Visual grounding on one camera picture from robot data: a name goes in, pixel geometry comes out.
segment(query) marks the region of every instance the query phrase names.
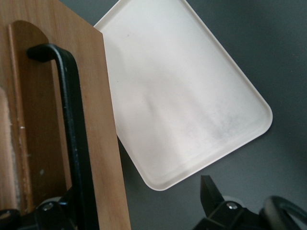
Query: plastic tray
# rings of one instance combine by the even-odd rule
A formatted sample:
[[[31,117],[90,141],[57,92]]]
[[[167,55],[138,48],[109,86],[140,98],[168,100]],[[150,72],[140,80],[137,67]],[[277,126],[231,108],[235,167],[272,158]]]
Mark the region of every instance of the plastic tray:
[[[103,33],[116,129],[165,190],[268,130],[272,111],[185,0],[120,0]]]

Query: gray surface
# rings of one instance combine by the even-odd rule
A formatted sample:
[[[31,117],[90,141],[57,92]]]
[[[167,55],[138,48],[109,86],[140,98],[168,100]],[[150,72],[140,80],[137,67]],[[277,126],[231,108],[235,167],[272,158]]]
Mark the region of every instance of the gray surface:
[[[116,0],[61,0],[94,25]],[[188,230],[204,216],[200,175],[258,212],[279,195],[307,210],[307,1],[188,0],[273,111],[267,133],[188,179],[148,188],[121,147],[133,230]]]

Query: black plastic part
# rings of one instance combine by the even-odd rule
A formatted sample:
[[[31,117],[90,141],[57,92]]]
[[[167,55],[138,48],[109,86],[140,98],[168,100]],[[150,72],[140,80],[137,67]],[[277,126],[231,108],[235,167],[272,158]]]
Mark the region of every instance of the black plastic part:
[[[290,215],[307,226],[307,212],[279,196],[266,199],[263,213],[272,230],[300,230]]]
[[[98,230],[94,185],[86,138],[79,74],[75,59],[70,52],[54,44],[42,44],[29,48],[27,55],[29,58],[40,62],[53,59],[56,61],[77,226],[79,230]]]
[[[262,215],[243,208],[234,201],[225,201],[210,176],[201,176],[201,203],[207,218],[194,230],[268,230]]]
[[[75,230],[57,202],[46,202],[35,211],[38,230]]]
[[[224,198],[210,176],[201,176],[201,204],[206,216],[224,202]]]
[[[70,188],[67,193],[58,201],[58,204],[63,209],[66,217],[72,220],[74,225],[77,225],[76,223],[76,214],[75,214],[75,206],[73,203],[73,189]]]
[[[20,213],[16,209],[0,211],[0,230],[14,230],[20,225]]]

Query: metal screw head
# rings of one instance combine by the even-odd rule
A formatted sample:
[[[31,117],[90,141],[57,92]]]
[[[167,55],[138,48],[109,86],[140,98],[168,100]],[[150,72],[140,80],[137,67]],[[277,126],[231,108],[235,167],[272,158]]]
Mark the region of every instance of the metal screw head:
[[[6,219],[10,217],[10,215],[11,215],[10,211],[7,211],[6,213],[3,213],[2,215],[0,215],[0,219]]]
[[[234,202],[228,202],[226,205],[229,209],[237,209],[238,208],[238,206]]]
[[[43,209],[44,211],[48,211],[48,210],[50,210],[50,209],[52,209],[52,208],[53,208],[53,204],[52,204],[52,203],[45,204],[45,205],[42,207],[42,209]]]

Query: wood grain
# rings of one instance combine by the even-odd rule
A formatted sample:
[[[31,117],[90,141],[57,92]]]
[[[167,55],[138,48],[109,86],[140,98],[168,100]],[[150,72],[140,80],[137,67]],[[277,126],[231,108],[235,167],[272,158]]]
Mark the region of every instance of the wood grain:
[[[11,83],[12,63],[8,58],[10,45],[7,26],[16,20],[25,20],[34,24],[42,30],[51,43],[74,55],[79,69],[99,226],[100,229],[106,230],[129,230],[130,220],[101,33],[57,0],[2,0],[0,2],[0,87],[4,89],[9,102],[13,153],[16,153],[18,149],[18,135],[14,128],[17,126],[15,124],[17,113]],[[53,70],[61,148],[65,151],[58,76],[56,69]],[[18,188],[5,186],[0,189],[1,195],[4,194],[3,191],[7,193],[12,189],[18,190]],[[0,209],[13,207],[15,204],[18,204],[18,197],[0,204]]]
[[[11,123],[9,118],[9,106],[5,91],[0,87],[0,175],[3,177],[0,185],[0,204],[10,205],[12,200],[16,199],[16,191],[12,189],[10,193],[3,193],[3,187],[15,187],[15,175],[13,173],[14,156],[12,154],[11,144]]]
[[[30,60],[26,50],[48,43],[33,24],[9,25],[22,170],[18,181],[25,207],[31,212],[50,197],[66,192],[59,123],[50,62]]]

